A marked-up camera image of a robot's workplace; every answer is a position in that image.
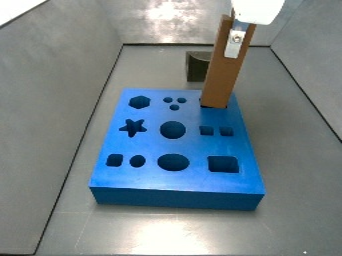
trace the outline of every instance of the star-shaped hole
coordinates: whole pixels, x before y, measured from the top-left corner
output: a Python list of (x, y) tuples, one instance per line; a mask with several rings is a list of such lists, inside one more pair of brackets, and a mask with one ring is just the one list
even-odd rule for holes
[(129, 137), (133, 138), (138, 132), (146, 132), (148, 129), (144, 127), (145, 120), (141, 119), (134, 121), (131, 119), (126, 119), (126, 126), (123, 126), (119, 131), (129, 132)]

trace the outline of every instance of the shape sorter board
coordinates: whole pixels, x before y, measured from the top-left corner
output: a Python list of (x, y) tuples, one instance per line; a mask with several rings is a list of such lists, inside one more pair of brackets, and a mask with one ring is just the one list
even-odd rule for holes
[(90, 189), (99, 204), (254, 210), (265, 186), (234, 94), (125, 89)]

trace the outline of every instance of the brown rectangular block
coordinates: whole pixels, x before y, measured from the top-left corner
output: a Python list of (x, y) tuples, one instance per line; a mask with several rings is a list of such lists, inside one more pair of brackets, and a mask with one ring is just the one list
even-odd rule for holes
[(224, 15), (221, 27), (217, 35), (214, 52), (209, 65), (209, 71), (202, 91), (201, 105), (206, 107), (226, 108), (236, 81), (240, 75), (241, 66), (250, 46), (256, 25), (250, 24), (244, 43), (241, 46), (240, 56), (237, 59), (225, 57), (225, 49), (229, 40), (230, 29), (234, 19)]

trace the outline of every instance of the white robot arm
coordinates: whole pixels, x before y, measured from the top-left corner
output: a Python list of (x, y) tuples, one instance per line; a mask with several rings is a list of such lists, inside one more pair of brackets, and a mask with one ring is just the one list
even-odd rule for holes
[(225, 57), (238, 58), (250, 23), (269, 25), (277, 17), (285, 0), (232, 0), (234, 24), (230, 31)]

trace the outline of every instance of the metal screw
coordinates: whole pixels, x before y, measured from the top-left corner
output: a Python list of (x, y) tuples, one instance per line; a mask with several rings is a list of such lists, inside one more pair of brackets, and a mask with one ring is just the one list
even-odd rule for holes
[(232, 40), (233, 40), (234, 43), (241, 43), (241, 42), (242, 42), (242, 36), (234, 35), (234, 36), (232, 37)]

